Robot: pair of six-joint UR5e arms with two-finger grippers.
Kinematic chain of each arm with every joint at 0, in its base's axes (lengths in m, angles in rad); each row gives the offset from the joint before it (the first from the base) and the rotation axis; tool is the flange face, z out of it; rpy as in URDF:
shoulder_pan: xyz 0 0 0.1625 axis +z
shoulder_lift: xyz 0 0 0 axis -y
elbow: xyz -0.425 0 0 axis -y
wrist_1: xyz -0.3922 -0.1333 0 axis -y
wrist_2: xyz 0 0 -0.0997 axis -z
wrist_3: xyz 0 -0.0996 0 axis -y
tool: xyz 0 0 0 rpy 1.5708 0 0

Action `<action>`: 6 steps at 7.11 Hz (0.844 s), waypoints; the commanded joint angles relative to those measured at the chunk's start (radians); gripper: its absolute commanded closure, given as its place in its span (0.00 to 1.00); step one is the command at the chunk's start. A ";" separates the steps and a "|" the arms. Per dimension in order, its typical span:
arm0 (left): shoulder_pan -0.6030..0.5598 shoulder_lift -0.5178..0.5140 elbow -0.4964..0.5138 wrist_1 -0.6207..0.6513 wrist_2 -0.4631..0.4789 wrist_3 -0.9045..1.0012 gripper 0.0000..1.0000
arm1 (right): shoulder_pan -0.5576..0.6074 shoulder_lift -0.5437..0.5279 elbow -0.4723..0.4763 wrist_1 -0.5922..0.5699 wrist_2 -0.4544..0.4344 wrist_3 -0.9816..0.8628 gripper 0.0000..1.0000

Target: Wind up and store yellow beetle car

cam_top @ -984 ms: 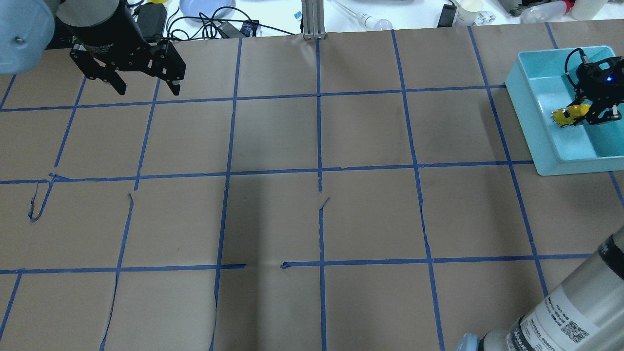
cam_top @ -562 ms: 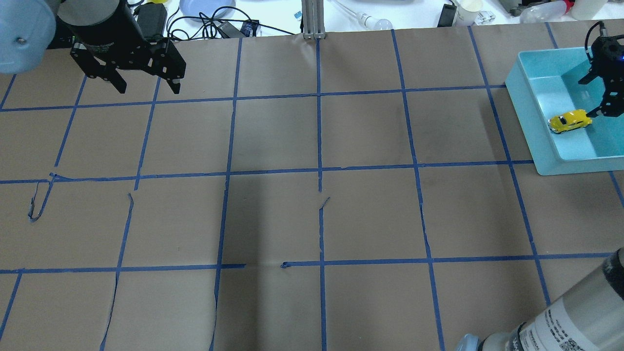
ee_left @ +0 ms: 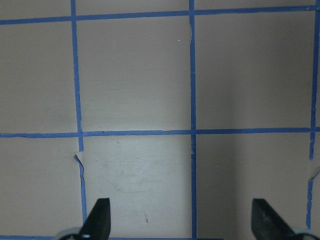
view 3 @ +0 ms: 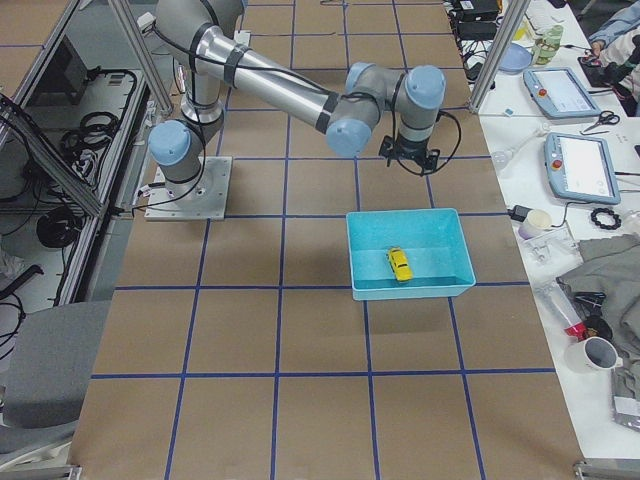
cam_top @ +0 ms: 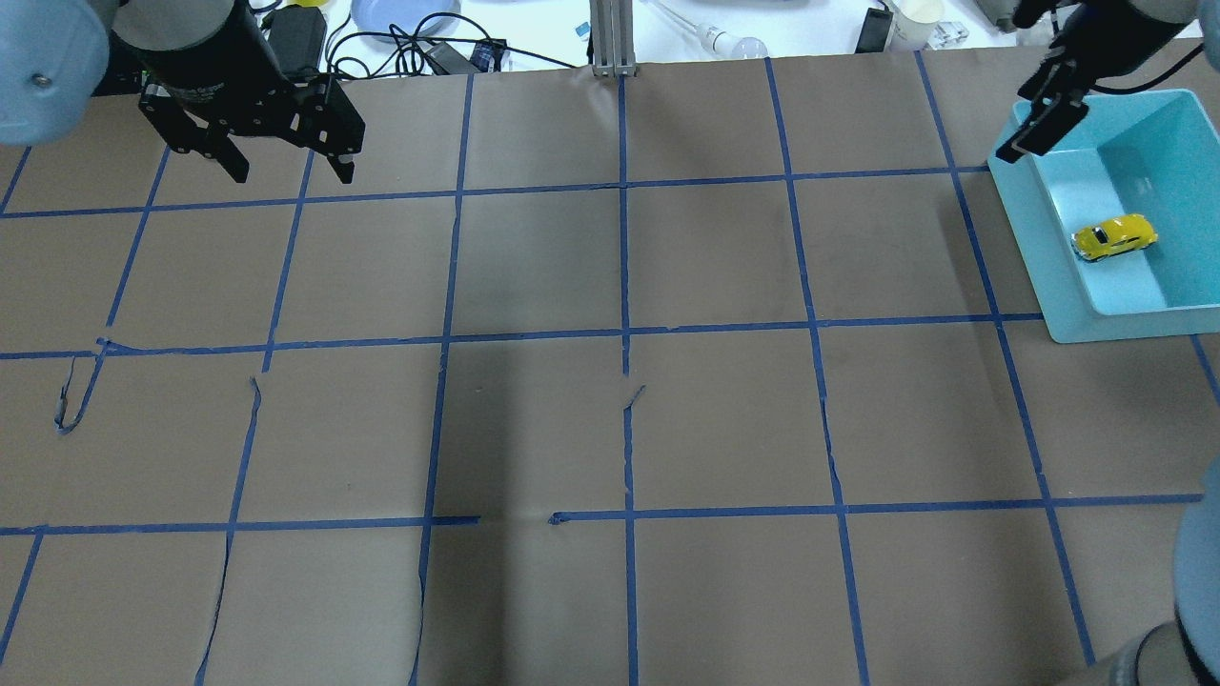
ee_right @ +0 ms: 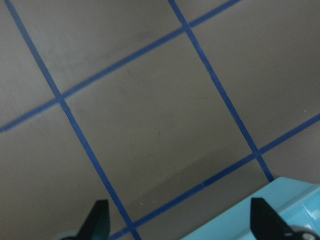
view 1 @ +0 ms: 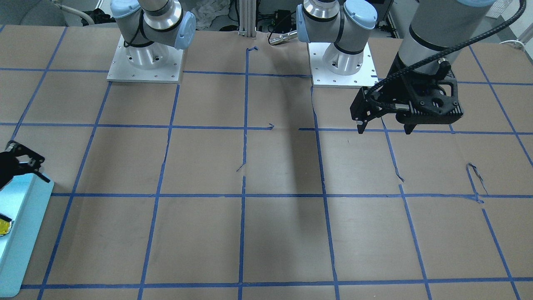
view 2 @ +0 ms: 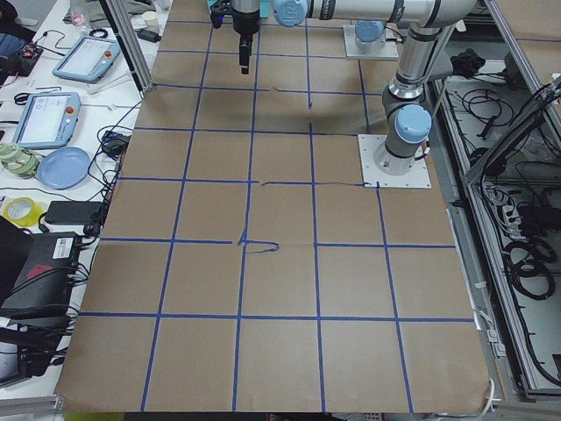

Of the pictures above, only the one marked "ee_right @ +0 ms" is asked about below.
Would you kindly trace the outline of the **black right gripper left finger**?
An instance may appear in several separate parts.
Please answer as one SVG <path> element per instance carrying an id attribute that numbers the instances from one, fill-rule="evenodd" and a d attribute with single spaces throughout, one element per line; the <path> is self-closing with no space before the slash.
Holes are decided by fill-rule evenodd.
<path id="1" fill-rule="evenodd" d="M 110 235 L 111 222 L 109 202 L 97 200 L 83 225 L 76 235 L 77 240 L 107 240 Z"/>

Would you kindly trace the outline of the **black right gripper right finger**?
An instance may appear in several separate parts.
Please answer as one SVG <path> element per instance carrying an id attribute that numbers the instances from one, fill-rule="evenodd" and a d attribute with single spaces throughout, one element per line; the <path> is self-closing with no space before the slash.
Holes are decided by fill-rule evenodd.
<path id="1" fill-rule="evenodd" d="M 250 230 L 256 240 L 295 240 L 295 232 L 261 197 L 250 200 Z"/>

